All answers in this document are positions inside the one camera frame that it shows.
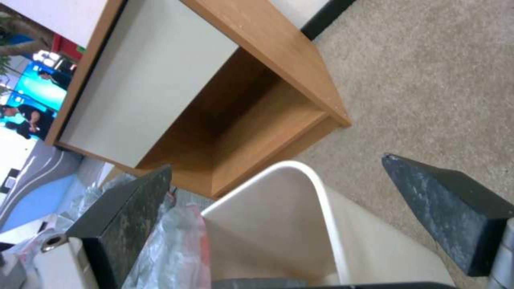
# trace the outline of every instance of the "blue screen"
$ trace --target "blue screen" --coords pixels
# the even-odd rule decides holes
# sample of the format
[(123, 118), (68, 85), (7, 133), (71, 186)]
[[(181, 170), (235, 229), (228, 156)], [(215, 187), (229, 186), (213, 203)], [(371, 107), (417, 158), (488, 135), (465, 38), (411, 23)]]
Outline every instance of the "blue screen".
[(24, 99), (23, 104), (32, 105), (39, 109), (44, 107), (30, 99), (33, 98), (45, 106), (58, 111), (64, 101), (66, 91), (53, 84), (50, 80), (45, 80), (39, 77), (37, 70), (39, 70), (39, 66), (36, 62), (32, 61), (27, 65), (22, 77), (14, 88), (17, 92), (22, 91), (23, 93), (22, 95), (17, 93), (11, 94), (8, 104), (18, 106), (21, 103), (16, 101), (16, 99), (20, 100), (18, 97), (22, 97)]

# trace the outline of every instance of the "carpet floor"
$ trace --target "carpet floor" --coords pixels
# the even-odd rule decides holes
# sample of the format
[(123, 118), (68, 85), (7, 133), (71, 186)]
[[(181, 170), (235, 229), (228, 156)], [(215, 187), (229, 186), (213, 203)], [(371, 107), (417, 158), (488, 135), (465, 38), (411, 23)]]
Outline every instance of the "carpet floor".
[(514, 1), (357, 0), (316, 40), (353, 126), (297, 157), (326, 184), (437, 252), (380, 158), (461, 170), (514, 202)]

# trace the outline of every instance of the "metal bolt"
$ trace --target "metal bolt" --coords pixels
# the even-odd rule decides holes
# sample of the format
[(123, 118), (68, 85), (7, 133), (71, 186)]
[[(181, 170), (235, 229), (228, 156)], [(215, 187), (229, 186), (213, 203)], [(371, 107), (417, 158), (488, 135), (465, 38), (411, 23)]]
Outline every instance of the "metal bolt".
[(46, 239), (46, 241), (43, 242), (43, 245), (41, 245), (41, 252), (45, 253), (51, 251), (66, 243), (68, 243), (68, 236), (66, 236), (65, 234), (55, 235), (53, 237)]

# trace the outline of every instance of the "person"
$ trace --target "person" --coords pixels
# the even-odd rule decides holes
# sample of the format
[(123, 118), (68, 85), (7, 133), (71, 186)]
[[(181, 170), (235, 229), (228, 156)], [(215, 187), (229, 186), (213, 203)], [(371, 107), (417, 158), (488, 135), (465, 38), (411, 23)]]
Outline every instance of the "person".
[(2, 117), (15, 116), (18, 113), (25, 118), (25, 121), (20, 124), (7, 122), (7, 128), (16, 130), (19, 135), (26, 139), (29, 139), (30, 135), (45, 139), (53, 122), (53, 112), (51, 110), (42, 112), (26, 104), (21, 104), (17, 107), (0, 105), (0, 114)]
[(68, 90), (69, 83), (71, 82), (71, 76), (64, 74), (59, 71), (54, 71), (52, 73), (49, 73), (44, 70), (38, 71), (39, 77), (42, 79), (50, 80), (53, 84), (59, 86), (60, 88), (64, 89), (65, 91)]

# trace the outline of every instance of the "clear plastic bag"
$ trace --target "clear plastic bag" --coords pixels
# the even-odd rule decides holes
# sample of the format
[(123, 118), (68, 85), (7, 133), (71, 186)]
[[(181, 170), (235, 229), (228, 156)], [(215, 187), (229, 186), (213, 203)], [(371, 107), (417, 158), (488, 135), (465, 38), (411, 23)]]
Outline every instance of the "clear plastic bag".
[(128, 275), (123, 289), (211, 288), (209, 243), (195, 205), (159, 208), (153, 232)]
[(105, 183), (102, 189), (96, 184), (86, 189), (83, 195), (77, 196), (71, 202), (70, 208), (57, 216), (56, 225), (53, 228), (47, 228), (34, 237), (16, 244), (5, 251), (8, 254), (17, 255), (26, 270), (33, 268), (33, 259), (35, 254), (40, 250), (41, 244), (55, 234), (65, 233), (73, 223), (85, 213), (89, 207), (96, 202), (105, 191), (120, 185), (124, 185), (134, 180), (136, 177), (129, 174), (121, 174)]

